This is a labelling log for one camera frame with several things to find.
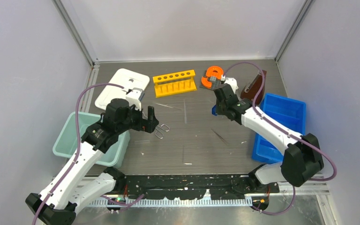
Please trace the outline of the metal crucible tongs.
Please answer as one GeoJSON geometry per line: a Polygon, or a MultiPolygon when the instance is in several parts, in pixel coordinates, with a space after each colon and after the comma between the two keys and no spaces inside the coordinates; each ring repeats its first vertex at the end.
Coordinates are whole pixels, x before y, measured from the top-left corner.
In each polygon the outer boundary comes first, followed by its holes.
{"type": "Polygon", "coordinates": [[[169,131],[170,131],[170,127],[167,126],[166,124],[158,125],[155,128],[155,136],[158,139],[163,139],[164,138],[164,132],[169,132],[169,131]]]}

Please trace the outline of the glass stirring rod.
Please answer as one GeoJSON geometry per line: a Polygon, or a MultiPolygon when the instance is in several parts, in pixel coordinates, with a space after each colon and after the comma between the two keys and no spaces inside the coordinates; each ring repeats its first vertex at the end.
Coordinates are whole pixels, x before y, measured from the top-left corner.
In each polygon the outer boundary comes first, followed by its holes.
{"type": "Polygon", "coordinates": [[[185,99],[183,100],[183,111],[184,111],[184,123],[187,124],[188,120],[187,120],[187,108],[186,108],[186,101],[185,99]]]}

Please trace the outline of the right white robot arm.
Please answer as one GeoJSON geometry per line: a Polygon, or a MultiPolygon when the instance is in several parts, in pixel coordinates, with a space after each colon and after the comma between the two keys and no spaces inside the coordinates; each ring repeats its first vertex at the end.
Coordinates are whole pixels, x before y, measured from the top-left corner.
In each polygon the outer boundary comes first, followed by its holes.
{"type": "Polygon", "coordinates": [[[300,187],[324,167],[319,147],[313,134],[302,135],[280,124],[265,114],[248,99],[240,100],[229,84],[214,90],[218,115],[255,131],[283,155],[282,162],[263,164],[249,176],[249,187],[262,192],[269,183],[288,182],[300,187]]]}

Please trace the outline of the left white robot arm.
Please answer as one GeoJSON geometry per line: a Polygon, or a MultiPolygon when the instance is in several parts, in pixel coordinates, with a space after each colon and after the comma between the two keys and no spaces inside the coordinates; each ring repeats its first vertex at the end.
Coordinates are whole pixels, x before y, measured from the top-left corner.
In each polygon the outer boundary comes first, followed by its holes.
{"type": "Polygon", "coordinates": [[[59,174],[40,193],[30,193],[25,202],[37,219],[46,225],[70,225],[76,215],[96,198],[112,192],[120,194],[126,186],[125,175],[107,167],[88,185],[78,188],[90,168],[129,130],[153,133],[159,121],[155,108],[143,109],[122,98],[112,99],[99,120],[77,135],[77,148],[59,174]]]}

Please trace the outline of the blue hexagonal nut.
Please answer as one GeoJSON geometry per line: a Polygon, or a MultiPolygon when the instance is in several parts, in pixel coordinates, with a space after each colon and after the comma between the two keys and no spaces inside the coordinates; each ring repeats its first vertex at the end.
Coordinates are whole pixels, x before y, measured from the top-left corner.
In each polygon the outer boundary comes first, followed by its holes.
{"type": "Polygon", "coordinates": [[[216,112],[216,106],[213,106],[212,109],[211,109],[211,114],[214,115],[214,116],[217,116],[217,112],[216,112]]]}

